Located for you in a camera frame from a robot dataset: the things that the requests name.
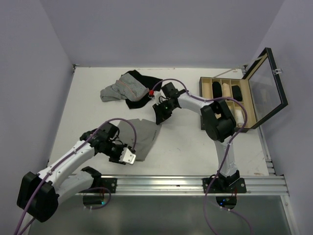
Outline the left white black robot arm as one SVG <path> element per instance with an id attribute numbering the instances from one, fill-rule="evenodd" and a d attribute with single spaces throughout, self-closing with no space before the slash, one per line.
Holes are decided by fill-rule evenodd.
<path id="1" fill-rule="evenodd" d="M 82 191 L 111 191 L 102 186 L 101 173 L 86 166 L 77 174 L 72 173 L 84 162 L 101 153 L 109 162 L 133 164 L 137 139 L 131 144 L 118 140 L 120 130 L 111 120 L 81 135 L 78 142 L 59 160 L 38 173 L 28 172 L 22 178 L 17 206 L 22 215 L 29 214 L 34 220 L 46 222 L 58 206 L 69 197 Z"/>

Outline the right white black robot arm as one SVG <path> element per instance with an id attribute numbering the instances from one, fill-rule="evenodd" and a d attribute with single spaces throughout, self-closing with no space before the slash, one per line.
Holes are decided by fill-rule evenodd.
<path id="1" fill-rule="evenodd" d="M 185 89 L 179 91 L 171 82 L 161 90 L 165 98 L 153 105 L 156 124 L 162 124 L 169 119 L 176 108 L 199 114 L 206 134 L 214 141 L 216 147 L 219 163 L 218 187 L 223 192 L 231 191 L 235 187 L 235 181 L 240 178 L 232 146 L 237 123 L 225 100 L 205 100 Z"/>

